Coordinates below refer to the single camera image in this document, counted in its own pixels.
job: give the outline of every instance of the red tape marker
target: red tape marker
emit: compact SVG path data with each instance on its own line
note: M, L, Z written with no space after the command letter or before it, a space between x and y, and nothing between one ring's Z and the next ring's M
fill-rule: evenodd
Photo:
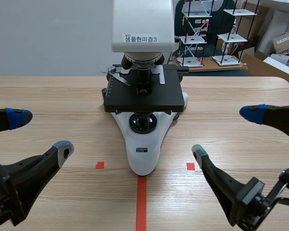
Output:
M187 170L195 171L195 163L186 163Z
M105 162L98 162L95 165L95 169L104 169L104 166L105 166Z
M135 231L146 231L146 177L138 177Z

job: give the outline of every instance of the shelf rack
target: shelf rack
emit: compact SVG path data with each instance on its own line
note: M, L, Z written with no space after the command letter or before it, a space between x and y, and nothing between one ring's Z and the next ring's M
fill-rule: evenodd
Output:
M198 0L185 0L182 14L182 27L181 33L185 27L185 36L180 36L178 62L181 66L188 67L202 67L203 55L205 51L205 44L207 43L207 33L209 29L210 18L212 18L211 12L213 9L214 0L198 1ZM200 20L201 26L194 28L191 21ZM188 29L191 28L193 34L188 34ZM202 50L202 56L197 57L197 51Z
M233 16L233 21L232 21L232 24L231 24L229 32L226 33L226 34L219 34L219 35L217 35L217 38L216 38L215 49L214 49L214 54L213 54L212 58L219 66L228 66L228 65L239 65L239 64L241 64L240 61L241 61L243 52L241 53L239 59L237 60L231 54L230 55L228 54L228 49L227 49L228 47L227 46L228 46L228 44L232 43L232 48L233 48L233 44L234 43L244 43L244 46L243 46L243 50L244 50L245 45L246 45L246 43L249 40L250 31L251 31L253 22L255 20L255 16L257 15L256 12L257 12L260 0L258 0L258 2L257 2L257 6L256 6L255 12L251 12L251 11L248 11L248 10L245 9L247 2L248 2L248 0L245 1L243 9L237 9L236 8L236 4L237 4L237 0L236 0L234 9L224 9L223 10L223 17L222 17L222 20L221 20L220 30L222 28L222 24L223 24L223 19L224 19L225 13L232 15ZM240 16L240 21L239 21L239 24L238 24L238 26L236 28L236 33L231 33L233 28L234 28L235 19L238 16ZM240 24L241 24L241 20L242 20L242 17L244 17L244 16L253 16L252 22L250 24L250 29L249 29L249 32L248 32L248 35L247 35L246 38L243 38L242 36L240 36L238 34L239 27L240 27ZM224 41L224 49L223 49L223 55L215 56L215 51L216 51L216 45L217 45L218 38L220 38L221 40Z

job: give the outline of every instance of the white wall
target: white wall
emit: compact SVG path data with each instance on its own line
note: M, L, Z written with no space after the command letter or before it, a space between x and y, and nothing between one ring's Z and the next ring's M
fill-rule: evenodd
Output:
M0 0L0 75L101 75L111 25L112 0Z

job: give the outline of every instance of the white microscope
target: white microscope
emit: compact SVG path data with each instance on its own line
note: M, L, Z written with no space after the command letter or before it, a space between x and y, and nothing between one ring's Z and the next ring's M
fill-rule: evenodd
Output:
M163 52L175 48L172 0L113 3L112 51L124 57L108 68L104 108L122 131L132 170L146 176L158 163L167 130L187 106L179 75L189 69L162 65Z

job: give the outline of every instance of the black microscope stage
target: black microscope stage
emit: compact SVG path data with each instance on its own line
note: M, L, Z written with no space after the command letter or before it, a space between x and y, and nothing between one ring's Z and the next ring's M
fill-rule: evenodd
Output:
M137 70L131 70L125 78L131 86L127 86L114 77L109 78L104 95L106 112L183 112L184 98L178 76L186 72L186 67L164 65L165 84L159 83L159 75L151 75L152 93L146 96L137 94Z

